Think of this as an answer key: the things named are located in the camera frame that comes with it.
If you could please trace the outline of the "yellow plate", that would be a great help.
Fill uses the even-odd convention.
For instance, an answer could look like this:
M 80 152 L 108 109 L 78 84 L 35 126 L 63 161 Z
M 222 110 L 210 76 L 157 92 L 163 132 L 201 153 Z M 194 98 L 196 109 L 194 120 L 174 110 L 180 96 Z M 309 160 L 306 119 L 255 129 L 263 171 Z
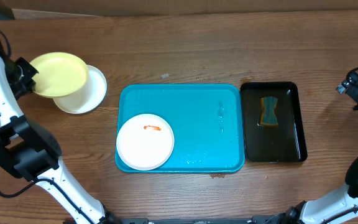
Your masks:
M 76 55 L 51 52 L 33 59 L 30 64 L 38 71 L 32 79 L 34 92 L 47 98 L 70 95 L 89 79 L 87 64 Z

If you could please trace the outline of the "green yellow sponge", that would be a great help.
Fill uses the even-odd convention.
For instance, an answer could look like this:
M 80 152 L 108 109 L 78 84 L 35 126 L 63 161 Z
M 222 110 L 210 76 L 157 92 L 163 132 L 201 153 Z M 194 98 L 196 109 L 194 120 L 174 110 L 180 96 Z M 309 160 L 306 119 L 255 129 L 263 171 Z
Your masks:
M 266 96 L 260 99 L 261 115 L 259 119 L 260 126 L 277 126 L 278 119 L 275 114 L 278 99 L 273 96 Z

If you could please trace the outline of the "white plate with ketchup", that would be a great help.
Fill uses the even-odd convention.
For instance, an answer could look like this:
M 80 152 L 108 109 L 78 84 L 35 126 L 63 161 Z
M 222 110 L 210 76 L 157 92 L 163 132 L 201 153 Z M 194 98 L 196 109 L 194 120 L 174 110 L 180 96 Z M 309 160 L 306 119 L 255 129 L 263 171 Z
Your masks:
M 139 114 L 127 120 L 116 139 L 119 157 L 135 170 L 147 171 L 168 161 L 175 145 L 173 129 L 154 114 Z

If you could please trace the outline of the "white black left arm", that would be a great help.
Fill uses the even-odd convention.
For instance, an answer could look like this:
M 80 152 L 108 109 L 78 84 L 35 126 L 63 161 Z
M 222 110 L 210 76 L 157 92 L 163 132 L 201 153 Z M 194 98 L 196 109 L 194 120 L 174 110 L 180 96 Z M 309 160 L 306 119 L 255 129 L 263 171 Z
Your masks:
M 36 74 L 38 70 L 24 58 L 12 60 L 9 43 L 0 41 L 0 168 L 28 181 L 16 193 L 0 189 L 0 197 L 14 198 L 38 185 L 71 215 L 74 223 L 121 223 L 72 176 L 56 138 L 19 107 L 18 99 L 35 90 Z

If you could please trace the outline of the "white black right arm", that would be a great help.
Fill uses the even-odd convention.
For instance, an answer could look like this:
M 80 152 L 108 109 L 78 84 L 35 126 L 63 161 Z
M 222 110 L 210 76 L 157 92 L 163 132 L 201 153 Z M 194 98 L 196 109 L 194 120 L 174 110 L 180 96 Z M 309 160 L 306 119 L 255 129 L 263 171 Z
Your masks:
M 358 67 L 350 70 L 346 79 L 337 87 L 339 93 L 350 96 L 358 110 Z M 253 223 L 342 223 L 358 217 L 358 158 L 349 167 L 345 183 L 325 196 L 303 201 L 285 213 L 272 217 L 252 218 Z

